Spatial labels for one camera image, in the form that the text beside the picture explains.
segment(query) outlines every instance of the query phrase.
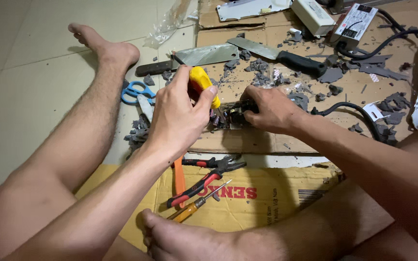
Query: power cord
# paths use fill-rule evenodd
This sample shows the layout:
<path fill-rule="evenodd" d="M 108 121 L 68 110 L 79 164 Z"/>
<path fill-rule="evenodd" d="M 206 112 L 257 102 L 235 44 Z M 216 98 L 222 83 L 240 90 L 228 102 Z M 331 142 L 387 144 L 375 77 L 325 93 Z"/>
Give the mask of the power cord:
<path fill-rule="evenodd" d="M 418 35 L 418 29 L 405 30 L 404 27 L 402 27 L 396 20 L 394 20 L 394 18 L 392 18 L 392 16 L 389 13 L 387 13 L 385 10 L 379 9 L 378 12 L 380 14 L 382 14 L 383 16 L 385 16 L 386 19 L 388 19 L 388 21 L 390 21 L 390 23 L 396 29 L 398 29 L 400 32 L 396 33 L 396 34 L 392 35 L 390 38 L 386 39 L 386 41 L 384 41 L 382 44 L 380 44 L 380 46 L 377 47 L 377 49 L 375 49 L 373 52 L 371 52 L 369 54 L 356 55 L 356 54 L 353 54 L 353 53 L 350 53 L 350 52 L 346 51 L 345 48 L 346 48 L 347 43 L 345 41 L 338 42 L 338 44 L 336 44 L 336 50 L 340 54 L 342 54 L 346 57 L 352 58 L 354 60 L 364 60 L 364 59 L 368 59 L 368 58 L 374 56 L 375 54 L 379 53 L 387 44 L 389 44 L 392 40 L 394 40 L 396 38 L 399 38 L 399 37 L 405 38 L 405 36 L 408 35 L 408 34 Z"/>
<path fill-rule="evenodd" d="M 329 109 L 324 110 L 324 111 L 318 111 L 317 108 L 314 107 L 311 111 L 311 115 L 327 116 L 328 114 L 332 113 L 334 110 L 336 110 L 338 107 L 341 107 L 341 106 L 350 107 L 350 108 L 360 112 L 362 114 L 362 116 L 364 117 L 364 123 L 369 128 L 370 133 L 372 133 L 372 136 L 373 136 L 374 140 L 379 141 L 379 142 L 383 142 L 383 139 L 382 139 L 382 137 L 379 133 L 379 129 L 378 129 L 377 125 L 375 124 L 375 122 L 372 120 L 372 117 L 370 117 L 370 115 L 367 113 L 367 111 L 365 111 L 362 107 L 360 107 L 356 104 L 348 103 L 348 102 L 339 102 L 339 103 L 334 104 L 332 107 L 330 107 Z"/>

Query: kitchen knife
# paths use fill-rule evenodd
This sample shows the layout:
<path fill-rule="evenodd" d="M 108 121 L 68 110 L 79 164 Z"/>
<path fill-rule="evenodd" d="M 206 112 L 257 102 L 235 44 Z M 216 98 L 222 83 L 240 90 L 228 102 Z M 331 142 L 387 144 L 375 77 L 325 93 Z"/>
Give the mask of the kitchen knife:
<path fill-rule="evenodd" d="M 327 71 L 327 66 L 324 63 L 314 61 L 287 51 L 278 52 L 278 49 L 253 42 L 242 37 L 236 37 L 227 40 L 230 44 L 246 49 L 250 52 L 257 53 L 260 56 L 277 60 L 283 65 L 295 71 L 309 74 L 315 77 L 322 76 Z"/>
<path fill-rule="evenodd" d="M 229 43 L 181 50 L 176 52 L 175 55 L 189 66 L 216 64 L 240 58 L 238 47 Z M 136 76 L 144 77 L 148 74 L 160 74 L 165 71 L 176 70 L 178 66 L 179 64 L 175 60 L 140 65 L 136 68 Z"/>

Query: floor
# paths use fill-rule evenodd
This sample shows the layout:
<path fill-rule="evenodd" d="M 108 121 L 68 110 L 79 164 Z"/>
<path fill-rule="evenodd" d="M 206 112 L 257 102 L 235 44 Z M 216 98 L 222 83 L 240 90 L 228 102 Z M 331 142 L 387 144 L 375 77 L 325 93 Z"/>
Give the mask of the floor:
<path fill-rule="evenodd" d="M 137 65 L 169 60 L 169 50 L 194 47 L 195 21 L 185 20 L 158 50 L 143 47 L 153 24 L 171 0 L 0 0 L 0 184 L 47 137 L 91 83 L 95 56 L 67 31 L 70 22 L 88 24 L 110 41 L 136 45 Z M 197 8 L 192 0 L 187 14 Z M 138 80 L 131 69 L 126 79 Z M 153 77 L 156 86 L 165 81 Z M 104 163 L 120 164 L 129 153 L 123 140 L 138 117 L 137 108 L 121 105 L 116 138 Z M 210 158 L 212 154 L 187 154 Z M 251 167 L 309 166 L 324 157 L 245 155 Z"/>

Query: orange screwdriver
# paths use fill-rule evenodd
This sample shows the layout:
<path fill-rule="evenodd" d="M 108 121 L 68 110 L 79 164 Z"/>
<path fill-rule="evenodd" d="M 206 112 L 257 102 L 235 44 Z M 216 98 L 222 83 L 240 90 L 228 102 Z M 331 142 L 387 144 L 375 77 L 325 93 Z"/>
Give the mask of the orange screwdriver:
<path fill-rule="evenodd" d="M 167 219 L 175 220 L 179 223 L 183 222 L 185 219 L 187 219 L 189 216 L 191 216 L 194 212 L 198 210 L 202 205 L 206 203 L 206 199 L 210 198 L 214 193 L 218 192 L 221 188 L 225 187 L 228 183 L 230 183 L 229 180 L 222 184 L 222 186 L 218 187 L 216 190 L 212 191 L 207 196 L 202 196 L 201 198 L 196 199 L 193 203 L 189 204 L 188 206 L 182 208 L 181 210 L 175 212 L 173 215 L 168 217 Z"/>

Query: hand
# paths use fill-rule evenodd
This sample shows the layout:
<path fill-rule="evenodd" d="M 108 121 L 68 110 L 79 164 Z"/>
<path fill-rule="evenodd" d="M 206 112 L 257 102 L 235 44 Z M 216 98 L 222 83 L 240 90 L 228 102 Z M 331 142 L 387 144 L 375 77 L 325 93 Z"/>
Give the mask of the hand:
<path fill-rule="evenodd" d="M 191 69 L 181 65 L 172 82 L 157 92 L 153 121 L 146 142 L 173 153 L 173 160 L 182 156 L 201 135 L 209 122 L 209 110 L 217 94 L 217 87 L 206 88 L 193 107 L 188 96 Z"/>
<path fill-rule="evenodd" d="M 263 89 L 247 86 L 240 99 L 252 98 L 259 107 L 259 113 L 244 112 L 245 119 L 254 127 L 271 133 L 294 136 L 298 124 L 309 116 L 294 104 L 282 88 Z"/>

